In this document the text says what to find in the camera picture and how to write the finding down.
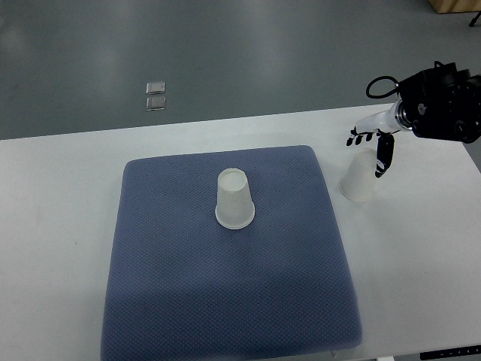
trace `table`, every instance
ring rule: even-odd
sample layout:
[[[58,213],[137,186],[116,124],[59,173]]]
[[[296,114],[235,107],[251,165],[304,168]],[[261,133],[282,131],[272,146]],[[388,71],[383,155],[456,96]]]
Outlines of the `table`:
[[[390,105],[0,141],[0,349],[9,360],[99,359],[122,173],[132,159],[306,144],[321,165],[358,295],[367,359],[481,342],[481,174],[459,143],[396,135],[368,202],[338,181]],[[333,359],[331,353],[289,359]]]

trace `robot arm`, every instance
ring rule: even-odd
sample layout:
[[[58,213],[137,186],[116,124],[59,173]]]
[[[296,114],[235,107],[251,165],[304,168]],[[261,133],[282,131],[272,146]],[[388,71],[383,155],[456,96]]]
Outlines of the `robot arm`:
[[[390,79],[395,88],[373,96],[371,86]],[[401,82],[393,77],[378,77],[366,89],[370,98],[381,99],[397,93],[391,109],[359,120],[346,145],[370,141],[377,135],[377,170],[381,177],[389,168],[394,153],[396,132],[413,131],[420,138],[444,139],[471,143],[481,136],[481,76],[468,70],[457,71],[455,63],[434,63],[430,68]]]

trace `gray floor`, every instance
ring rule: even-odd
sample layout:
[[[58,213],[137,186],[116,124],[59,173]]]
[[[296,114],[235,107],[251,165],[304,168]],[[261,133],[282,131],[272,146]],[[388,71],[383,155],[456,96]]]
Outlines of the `gray floor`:
[[[0,0],[0,139],[392,102],[368,82],[434,60],[481,74],[473,16],[427,0]],[[165,111],[145,111],[152,80]],[[479,168],[481,141],[467,148]]]

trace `upside-down cup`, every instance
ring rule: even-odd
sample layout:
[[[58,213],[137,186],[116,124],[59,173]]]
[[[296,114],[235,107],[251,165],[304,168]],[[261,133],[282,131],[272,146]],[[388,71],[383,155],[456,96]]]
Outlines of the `upside-down cup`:
[[[246,174],[227,168],[217,178],[217,221],[228,229],[241,229],[254,219],[256,210],[250,196]]]
[[[376,151],[360,150],[339,181],[340,191],[352,201],[364,202],[372,198],[376,186]]]

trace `blue cushion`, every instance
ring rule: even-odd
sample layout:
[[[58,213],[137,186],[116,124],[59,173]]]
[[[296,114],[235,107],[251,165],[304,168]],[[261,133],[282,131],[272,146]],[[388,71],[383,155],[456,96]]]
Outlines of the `blue cushion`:
[[[256,216],[215,217],[217,176],[245,171]],[[103,361],[257,359],[355,347],[357,300],[307,146],[127,164],[105,299]]]

